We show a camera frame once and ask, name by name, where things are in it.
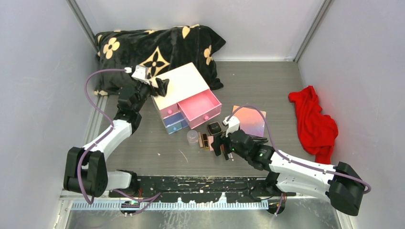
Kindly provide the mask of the translucent plastic jar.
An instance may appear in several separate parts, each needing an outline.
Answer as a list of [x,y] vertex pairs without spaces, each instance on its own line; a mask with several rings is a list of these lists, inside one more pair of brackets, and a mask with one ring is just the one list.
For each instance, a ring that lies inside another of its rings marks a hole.
[[186,135],[186,139],[190,146],[199,146],[197,131],[195,131],[195,130],[188,131],[188,133]]

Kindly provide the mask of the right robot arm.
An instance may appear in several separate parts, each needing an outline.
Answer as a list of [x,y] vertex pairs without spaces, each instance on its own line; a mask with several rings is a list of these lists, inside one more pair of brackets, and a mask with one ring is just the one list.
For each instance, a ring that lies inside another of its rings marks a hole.
[[307,161],[275,150],[267,143],[265,137],[237,130],[214,137],[211,146],[217,155],[234,153],[255,169],[268,171],[265,189],[271,196],[300,193],[329,202],[347,215],[358,216],[366,185],[349,164]]

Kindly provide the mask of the black gold lipstick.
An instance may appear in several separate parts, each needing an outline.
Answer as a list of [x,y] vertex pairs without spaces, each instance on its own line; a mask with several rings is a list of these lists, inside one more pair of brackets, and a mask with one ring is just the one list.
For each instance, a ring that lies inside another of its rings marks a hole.
[[204,147],[205,149],[210,149],[209,140],[208,140],[208,135],[207,135],[207,134],[202,134],[202,143],[203,143],[203,147]]

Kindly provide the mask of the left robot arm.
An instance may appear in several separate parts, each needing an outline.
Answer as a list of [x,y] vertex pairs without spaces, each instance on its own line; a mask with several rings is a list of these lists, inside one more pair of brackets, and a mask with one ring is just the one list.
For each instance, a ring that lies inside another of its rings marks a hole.
[[150,96],[165,96],[168,79],[155,78],[155,84],[138,83],[120,89],[117,113],[108,127],[94,141],[83,147],[72,147],[67,153],[63,187],[67,191],[82,193],[84,197],[100,197],[105,191],[116,191],[133,197],[139,192],[135,172],[117,170],[108,172],[106,159],[138,129],[140,110]]

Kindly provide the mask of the white drawer organizer box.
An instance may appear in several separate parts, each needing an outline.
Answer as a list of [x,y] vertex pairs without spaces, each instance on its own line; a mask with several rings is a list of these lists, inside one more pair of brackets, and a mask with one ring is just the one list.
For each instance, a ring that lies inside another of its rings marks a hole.
[[159,95],[152,96],[152,101],[159,114],[162,108],[168,107],[175,103],[178,104],[178,102],[184,99],[209,89],[208,84],[193,63],[185,64],[156,77],[152,77],[150,81],[152,82],[153,86],[157,86],[155,78],[170,80],[165,97]]

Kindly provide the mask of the black square compact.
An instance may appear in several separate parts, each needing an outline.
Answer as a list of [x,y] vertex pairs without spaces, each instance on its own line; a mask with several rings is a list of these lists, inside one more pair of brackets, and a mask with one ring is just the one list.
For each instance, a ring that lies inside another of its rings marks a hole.
[[219,122],[212,122],[207,125],[207,130],[210,135],[216,136],[222,133],[222,127]]

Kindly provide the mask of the holographic pink palette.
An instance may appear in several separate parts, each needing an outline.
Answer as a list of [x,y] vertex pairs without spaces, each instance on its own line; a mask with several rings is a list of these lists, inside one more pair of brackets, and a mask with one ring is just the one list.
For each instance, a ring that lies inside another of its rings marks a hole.
[[263,137],[265,133],[265,121],[253,108],[243,107],[234,116],[240,121],[240,129],[250,135]]

